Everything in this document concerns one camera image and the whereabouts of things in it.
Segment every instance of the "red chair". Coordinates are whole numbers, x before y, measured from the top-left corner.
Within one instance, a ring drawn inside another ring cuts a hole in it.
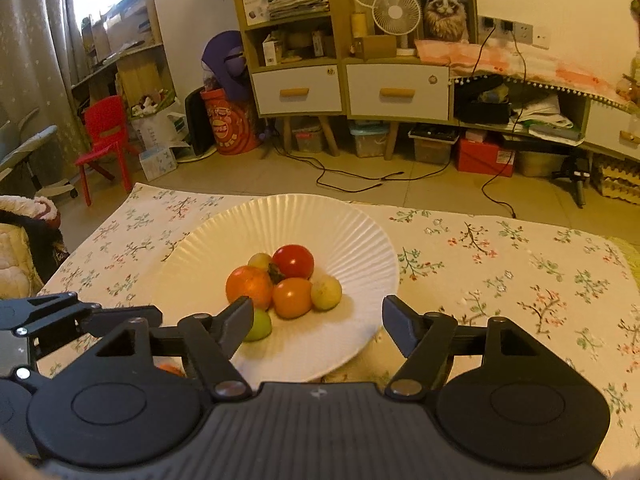
[[[132,185],[127,163],[124,160],[124,150],[133,155],[137,155],[139,151],[129,144],[127,117],[124,113],[122,98],[117,95],[107,97],[89,107],[84,113],[84,126],[89,137],[91,137],[92,150],[90,153],[78,158],[76,166],[80,169],[82,191],[84,192],[86,204],[91,205],[91,197],[89,196],[89,187],[84,174],[84,165],[86,164],[93,168],[104,178],[113,180],[115,177],[95,162],[98,158],[102,158],[111,152],[116,152],[118,155],[122,183],[127,193],[130,192]]]

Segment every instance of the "pink blanket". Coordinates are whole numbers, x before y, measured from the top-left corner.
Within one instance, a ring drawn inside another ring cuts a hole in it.
[[[415,40],[418,56],[423,63],[449,66],[451,74],[471,75],[478,60],[480,45],[473,43],[448,43],[447,41]],[[519,44],[518,48],[527,62],[527,81],[559,86],[601,97],[618,107],[626,107],[630,101],[616,93],[615,87],[589,70],[549,55],[536,47]],[[502,40],[487,41],[476,73],[497,73],[522,79],[524,65],[514,43]]]

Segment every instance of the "person's hand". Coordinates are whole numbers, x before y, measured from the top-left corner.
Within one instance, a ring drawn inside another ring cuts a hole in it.
[[[0,480],[52,479],[23,459],[0,434]]]

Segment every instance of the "white plate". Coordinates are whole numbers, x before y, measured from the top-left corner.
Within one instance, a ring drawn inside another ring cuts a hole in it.
[[[316,195],[275,195],[243,203],[189,234],[159,273],[155,305],[165,325],[197,312],[217,314],[228,301],[226,278],[258,252],[286,244],[308,248],[322,274],[342,284],[340,304],[283,320],[243,343],[231,362],[257,388],[263,381],[305,382],[341,366],[382,326],[382,299],[398,291],[398,258],[382,228],[351,205]]]

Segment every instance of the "floor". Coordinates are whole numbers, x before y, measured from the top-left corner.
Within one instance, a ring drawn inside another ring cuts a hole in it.
[[[369,177],[402,172],[397,178],[415,178],[441,168],[415,162],[410,144],[402,144],[397,151],[399,153],[389,161],[381,157],[358,158],[350,152],[343,152],[339,157],[320,153],[317,159],[328,168]],[[108,167],[117,174],[117,168]],[[261,147],[242,155],[223,156],[216,153],[199,162],[180,164],[176,171],[154,180],[151,185],[211,194],[315,193],[358,202],[510,216],[507,208],[482,195],[481,187],[487,181],[487,176],[459,172],[453,163],[434,176],[412,182],[384,182],[382,186],[358,193],[316,186],[316,178],[320,174],[321,171],[305,163],[280,156],[273,147]],[[99,174],[92,173],[88,179],[93,200],[91,207],[85,205],[82,193],[74,200],[68,196],[58,200],[62,213],[62,232],[70,250],[78,247],[126,199],[119,178],[109,183]],[[132,179],[146,183],[139,165]],[[339,174],[326,174],[323,181],[354,190],[377,184],[375,181]],[[514,174],[512,178],[499,177],[494,180],[486,191],[492,198],[510,203],[521,220],[615,236],[640,249],[640,207],[604,198],[595,189],[589,188],[586,190],[586,206],[580,209],[567,189],[561,183],[544,178],[526,178]]]

